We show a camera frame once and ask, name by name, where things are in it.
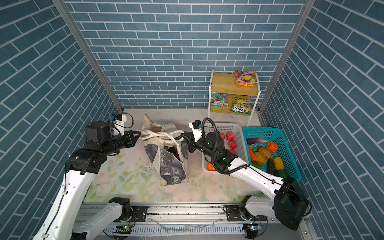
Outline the beige canvas grocery bag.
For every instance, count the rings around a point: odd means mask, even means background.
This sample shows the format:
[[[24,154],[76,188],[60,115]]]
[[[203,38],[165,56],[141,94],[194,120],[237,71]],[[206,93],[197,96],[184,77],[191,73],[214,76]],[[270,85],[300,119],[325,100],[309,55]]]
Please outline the beige canvas grocery bag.
[[[172,123],[161,125],[144,115],[140,139],[162,187],[189,182],[188,144],[183,133]]]

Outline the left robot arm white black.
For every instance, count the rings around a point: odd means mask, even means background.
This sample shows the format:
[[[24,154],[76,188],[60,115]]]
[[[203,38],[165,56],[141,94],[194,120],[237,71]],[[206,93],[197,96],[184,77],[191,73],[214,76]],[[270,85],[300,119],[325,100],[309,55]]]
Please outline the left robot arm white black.
[[[122,149],[133,148],[141,133],[124,131],[112,122],[90,122],[85,127],[86,141],[74,151],[64,167],[64,179],[35,240],[93,240],[112,222],[129,223],[133,209],[129,199],[114,197],[85,223],[75,220],[84,197],[107,158]]]

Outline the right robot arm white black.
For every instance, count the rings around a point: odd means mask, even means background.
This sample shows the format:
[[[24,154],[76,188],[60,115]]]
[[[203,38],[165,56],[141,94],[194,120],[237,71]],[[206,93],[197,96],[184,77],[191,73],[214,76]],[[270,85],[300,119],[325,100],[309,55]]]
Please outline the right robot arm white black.
[[[244,208],[252,216],[274,215],[285,227],[297,230],[305,217],[307,208],[311,208],[299,183],[292,177],[287,179],[267,174],[247,164],[243,159],[230,152],[222,144],[203,137],[197,130],[182,134],[187,141],[188,150],[199,150],[210,157],[216,172],[238,178],[264,193],[271,201],[262,213],[261,207],[252,207],[252,198],[248,198]]]

